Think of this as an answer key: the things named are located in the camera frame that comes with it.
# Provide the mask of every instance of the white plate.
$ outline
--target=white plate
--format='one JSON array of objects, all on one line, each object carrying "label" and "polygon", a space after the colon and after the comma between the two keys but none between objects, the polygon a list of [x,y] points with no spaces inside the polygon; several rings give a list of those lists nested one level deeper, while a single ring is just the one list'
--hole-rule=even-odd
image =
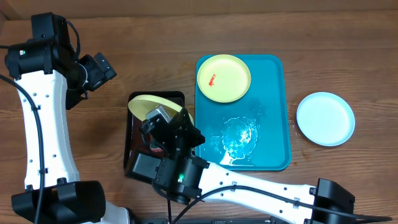
[{"label": "white plate", "polygon": [[297,108],[303,134],[322,146],[338,146],[354,133],[355,117],[347,102],[332,93],[313,93]]}]

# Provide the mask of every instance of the plate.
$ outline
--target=plate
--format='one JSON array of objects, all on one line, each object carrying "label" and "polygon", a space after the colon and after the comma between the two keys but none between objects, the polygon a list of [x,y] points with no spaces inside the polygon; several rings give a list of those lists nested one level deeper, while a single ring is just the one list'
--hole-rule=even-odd
[{"label": "plate", "polygon": [[313,93],[297,108],[297,123],[303,134],[322,146],[338,146],[354,133],[355,117],[345,100],[332,93]]},{"label": "plate", "polygon": [[215,55],[200,66],[197,82],[200,91],[209,99],[230,103],[249,90],[251,75],[241,59],[232,55]]},{"label": "plate", "polygon": [[154,110],[157,106],[162,106],[170,117],[173,117],[177,112],[180,112],[182,109],[180,105],[170,100],[153,95],[136,96],[128,104],[131,113],[141,121],[146,120],[146,115]]}]

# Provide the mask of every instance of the wooden table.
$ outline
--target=wooden table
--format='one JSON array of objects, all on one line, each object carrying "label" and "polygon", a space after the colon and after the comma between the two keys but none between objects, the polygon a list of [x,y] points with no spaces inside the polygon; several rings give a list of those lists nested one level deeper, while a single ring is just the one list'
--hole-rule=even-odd
[{"label": "wooden table", "polygon": [[[292,163],[283,172],[247,175],[289,184],[331,179],[356,196],[356,213],[398,218],[398,11],[72,20],[82,54],[102,52],[118,76],[67,112],[82,180],[98,180],[106,198],[139,217],[166,217],[167,204],[147,184],[123,175],[126,104],[134,91],[180,90],[194,112],[195,64],[207,54],[272,54],[284,64]],[[30,21],[7,21],[0,44],[31,38]],[[0,50],[4,58],[5,50]],[[0,73],[8,74],[3,63]],[[296,107],[316,91],[352,107],[356,129],[342,146],[305,140]],[[11,208],[24,191],[26,145],[17,91],[0,82],[0,220],[27,223]],[[176,216],[182,205],[172,203]],[[237,205],[199,203],[185,218],[264,217]]]}]

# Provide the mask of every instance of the green light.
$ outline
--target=green light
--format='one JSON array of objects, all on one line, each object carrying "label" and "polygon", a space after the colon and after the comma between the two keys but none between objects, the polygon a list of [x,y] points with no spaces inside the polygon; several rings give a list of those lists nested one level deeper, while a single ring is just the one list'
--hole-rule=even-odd
[{"label": "green light", "polygon": [[180,176],[178,177],[178,182],[181,183],[183,179],[184,179],[184,175],[180,174]]}]

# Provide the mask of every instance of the blue tray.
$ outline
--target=blue tray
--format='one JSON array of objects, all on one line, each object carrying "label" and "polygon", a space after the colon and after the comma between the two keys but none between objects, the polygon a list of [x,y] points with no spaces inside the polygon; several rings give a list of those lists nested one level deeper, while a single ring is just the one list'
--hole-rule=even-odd
[{"label": "blue tray", "polygon": [[[197,73],[202,63],[197,63]],[[206,137],[196,148],[203,159],[230,170],[283,170],[292,158],[282,63],[272,55],[235,55],[251,72],[248,92],[217,103],[196,84],[195,126]]]}]

